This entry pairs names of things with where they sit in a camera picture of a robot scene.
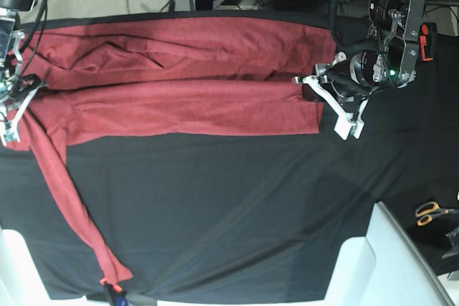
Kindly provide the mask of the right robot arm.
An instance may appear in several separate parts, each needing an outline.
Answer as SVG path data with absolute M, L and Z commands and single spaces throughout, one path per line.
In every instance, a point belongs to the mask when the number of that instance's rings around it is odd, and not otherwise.
M 23 53 L 32 35 L 19 28 L 19 14 L 31 11 L 39 0 L 1 0 L 1 143 L 19 142 L 19 121 L 43 82 L 36 75 L 26 75 L 29 63 Z M 33 25 L 47 15 L 47 0 L 41 0 Z

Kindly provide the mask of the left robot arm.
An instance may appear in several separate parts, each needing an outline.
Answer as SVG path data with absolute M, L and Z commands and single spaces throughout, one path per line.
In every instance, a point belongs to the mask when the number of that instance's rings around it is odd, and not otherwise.
M 372 95 L 408 86 L 417 63 L 432 61 L 437 30 L 422 20 L 425 0 L 369 0 L 367 37 L 347 44 L 337 23 L 340 2 L 330 0 L 329 30 L 337 46 L 333 61 L 316 64 L 312 75 L 293 81 L 331 107 L 337 115 L 334 131 L 347 140 L 360 137 Z

